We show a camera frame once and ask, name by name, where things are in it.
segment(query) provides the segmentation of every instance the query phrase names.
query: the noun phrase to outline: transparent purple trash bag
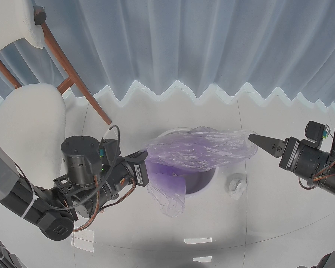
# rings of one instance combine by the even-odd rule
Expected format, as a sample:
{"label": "transparent purple trash bag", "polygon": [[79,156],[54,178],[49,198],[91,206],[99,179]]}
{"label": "transparent purple trash bag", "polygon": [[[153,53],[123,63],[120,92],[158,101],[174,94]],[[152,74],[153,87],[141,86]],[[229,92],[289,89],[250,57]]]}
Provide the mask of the transparent purple trash bag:
{"label": "transparent purple trash bag", "polygon": [[185,208],[184,174],[205,172],[251,158],[258,147],[248,140],[254,133],[248,130],[217,131],[197,127],[188,132],[176,132],[145,143],[148,192],[170,217]]}

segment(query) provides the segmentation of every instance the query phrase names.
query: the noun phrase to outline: blue curtain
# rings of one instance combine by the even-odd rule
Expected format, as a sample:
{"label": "blue curtain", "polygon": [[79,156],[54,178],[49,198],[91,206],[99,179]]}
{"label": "blue curtain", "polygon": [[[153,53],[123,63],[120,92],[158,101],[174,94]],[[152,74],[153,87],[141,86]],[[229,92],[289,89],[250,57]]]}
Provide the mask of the blue curtain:
{"label": "blue curtain", "polygon": [[[335,102],[335,0],[33,0],[89,90],[121,100],[138,80],[161,94],[179,79],[200,96],[249,82],[264,98]],[[0,59],[22,84],[67,76],[46,49],[19,40]],[[12,90],[0,74],[0,96]]]}

